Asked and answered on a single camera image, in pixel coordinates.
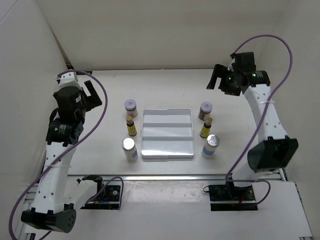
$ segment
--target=small jar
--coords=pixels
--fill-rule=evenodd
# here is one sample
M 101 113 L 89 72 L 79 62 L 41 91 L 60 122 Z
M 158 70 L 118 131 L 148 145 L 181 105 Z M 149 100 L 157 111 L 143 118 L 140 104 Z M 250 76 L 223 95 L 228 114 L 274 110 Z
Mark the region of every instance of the small jar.
M 198 118 L 202 121 L 207 120 L 207 118 L 209 117 L 211 111 L 213 109 L 213 106 L 210 102 L 208 101 L 204 101 L 203 103 L 201 103 L 200 106 L 200 111 L 198 114 Z
M 219 144 L 220 144 L 220 138 L 217 135 L 215 134 L 209 135 L 206 138 L 205 144 L 202 148 L 201 155 L 207 159 L 212 158 Z
M 203 139 L 206 139 L 209 136 L 211 123 L 212 123 L 212 118 L 208 117 L 208 119 L 205 120 L 205 123 L 203 124 L 203 127 L 200 131 L 200 137 L 202 137 Z
M 129 162 L 134 162 L 137 160 L 138 152 L 137 152 L 135 141 L 132 138 L 129 138 L 129 137 L 125 138 L 122 141 L 121 146 L 126 156 L 126 159 Z
M 135 118 L 138 115 L 137 104 L 133 99 L 128 99 L 124 102 L 124 108 L 126 110 L 126 114 Z
M 126 116 L 125 120 L 126 120 L 126 127 L 128 128 L 128 134 L 131 137 L 134 137 L 135 135 L 137 135 L 137 129 L 134 121 L 132 120 L 132 117 Z

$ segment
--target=white tray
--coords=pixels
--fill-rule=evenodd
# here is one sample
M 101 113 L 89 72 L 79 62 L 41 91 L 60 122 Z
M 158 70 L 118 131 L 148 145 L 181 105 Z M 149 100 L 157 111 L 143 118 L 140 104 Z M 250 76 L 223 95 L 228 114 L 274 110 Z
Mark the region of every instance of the white tray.
M 194 126 L 190 109 L 146 109 L 142 113 L 143 159 L 192 160 Z

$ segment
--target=silver cap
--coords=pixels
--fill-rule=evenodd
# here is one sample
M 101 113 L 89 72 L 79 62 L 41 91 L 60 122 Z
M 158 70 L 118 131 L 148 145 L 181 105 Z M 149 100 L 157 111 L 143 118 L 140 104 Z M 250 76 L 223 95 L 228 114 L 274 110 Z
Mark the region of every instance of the silver cap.
M 201 111 L 205 112 L 205 113 L 211 113 L 212 111 L 212 104 L 211 102 L 208 102 L 208 101 L 204 101 L 203 103 L 201 103 Z
M 218 147 L 220 144 L 220 138 L 215 134 L 209 135 L 206 138 L 206 141 L 207 141 L 208 145 L 212 146 L 212 147 Z
M 132 111 L 137 107 L 136 101 L 133 99 L 128 99 L 127 101 L 124 102 L 124 107 L 128 111 Z
M 132 138 L 125 138 L 121 144 L 123 150 L 132 150 L 135 147 L 135 141 Z

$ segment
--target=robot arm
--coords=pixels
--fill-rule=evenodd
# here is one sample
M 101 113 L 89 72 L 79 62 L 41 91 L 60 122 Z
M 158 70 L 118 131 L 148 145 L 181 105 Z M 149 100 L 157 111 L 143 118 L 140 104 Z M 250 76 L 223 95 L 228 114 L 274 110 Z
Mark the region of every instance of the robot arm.
M 58 78 L 57 82 L 60 90 L 53 96 L 58 108 L 50 117 L 44 169 L 57 156 L 78 142 L 84 129 L 86 112 L 102 105 L 92 83 L 84 83 L 91 94 L 87 96 L 75 73 L 66 73 Z M 57 164 L 51 166 L 52 169 L 40 180 L 31 209 L 21 215 L 22 222 L 42 230 L 64 233 L 72 230 L 76 221 L 76 210 L 103 186 L 102 177 L 90 175 L 82 179 L 87 181 L 78 181 L 79 185 L 71 195 L 64 196 L 68 171 L 75 151 L 74 148 Z
M 256 71 L 253 52 L 233 54 L 232 63 L 225 67 L 214 66 L 207 89 L 214 89 L 221 78 L 219 89 L 225 94 L 239 96 L 248 101 L 258 125 L 271 92 L 270 80 L 265 71 Z M 289 138 L 270 100 L 265 118 L 258 131 L 258 144 L 248 151 L 247 161 L 232 174 L 234 180 L 257 180 L 269 171 L 284 168 L 298 148 L 298 141 Z M 247 187 L 250 182 L 234 182 L 235 187 Z

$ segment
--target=bottle cap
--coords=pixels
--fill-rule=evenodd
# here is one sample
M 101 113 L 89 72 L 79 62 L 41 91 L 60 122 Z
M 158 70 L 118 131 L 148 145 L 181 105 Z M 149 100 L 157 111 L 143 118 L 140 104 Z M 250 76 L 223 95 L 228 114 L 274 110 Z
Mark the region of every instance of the bottle cap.
M 201 103 L 201 107 L 200 107 L 201 111 L 205 112 L 206 114 L 211 113 L 213 106 L 210 102 L 208 101 L 204 101 L 203 103 Z
M 215 134 L 209 135 L 206 138 L 206 141 L 207 141 L 208 145 L 211 147 L 218 147 L 220 144 L 220 138 Z
M 132 117 L 131 116 L 126 116 L 125 120 L 126 120 L 126 122 L 128 124 L 132 123 Z
M 124 107 L 128 111 L 132 111 L 137 107 L 136 101 L 133 99 L 128 99 L 124 102 Z
M 121 144 L 123 150 L 131 150 L 135 147 L 135 141 L 132 138 L 125 138 Z
M 208 119 L 205 120 L 205 124 L 206 124 L 206 125 L 211 125 L 211 123 L 212 123 L 212 118 L 211 118 L 211 117 L 208 117 Z

